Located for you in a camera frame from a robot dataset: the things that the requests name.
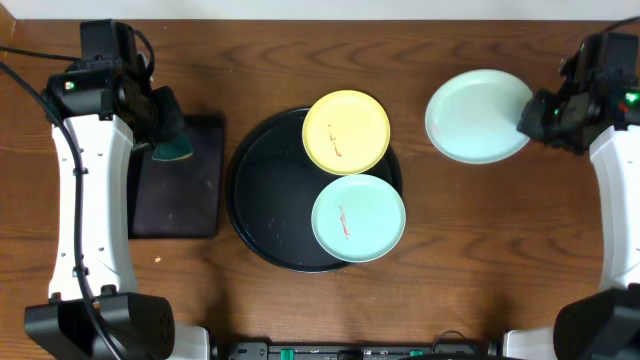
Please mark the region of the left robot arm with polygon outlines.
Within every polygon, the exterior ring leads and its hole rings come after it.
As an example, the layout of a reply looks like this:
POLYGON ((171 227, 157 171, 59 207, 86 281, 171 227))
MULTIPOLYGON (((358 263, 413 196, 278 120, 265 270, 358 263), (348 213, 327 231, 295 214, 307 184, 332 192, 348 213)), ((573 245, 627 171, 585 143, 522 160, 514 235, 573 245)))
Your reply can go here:
POLYGON ((144 295, 129 251, 127 182, 135 150, 192 152, 168 87, 154 88, 143 34, 115 20, 80 26, 80 58, 36 94, 60 175, 57 258, 48 301, 25 311, 27 335, 57 359, 211 359, 209 332, 144 295))

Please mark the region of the green yellow sponge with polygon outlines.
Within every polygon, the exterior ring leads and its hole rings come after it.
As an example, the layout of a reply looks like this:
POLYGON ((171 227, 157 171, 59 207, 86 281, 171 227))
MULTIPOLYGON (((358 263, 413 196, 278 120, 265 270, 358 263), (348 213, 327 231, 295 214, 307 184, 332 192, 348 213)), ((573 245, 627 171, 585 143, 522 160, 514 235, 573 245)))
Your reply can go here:
POLYGON ((189 158, 193 154, 193 148, 185 133, 177 135, 174 139, 158 143, 152 154, 152 159, 161 162, 179 161, 189 158))

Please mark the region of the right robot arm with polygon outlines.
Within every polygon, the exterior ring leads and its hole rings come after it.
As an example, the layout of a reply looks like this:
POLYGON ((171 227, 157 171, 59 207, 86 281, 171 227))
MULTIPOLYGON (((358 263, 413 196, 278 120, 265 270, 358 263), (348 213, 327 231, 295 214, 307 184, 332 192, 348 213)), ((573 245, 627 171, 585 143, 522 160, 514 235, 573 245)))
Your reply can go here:
POLYGON ((596 294, 563 307, 551 327, 505 333, 505 359, 639 356, 639 38, 604 30, 560 68, 557 92, 539 90, 520 132, 588 154, 599 186, 603 264, 596 294))

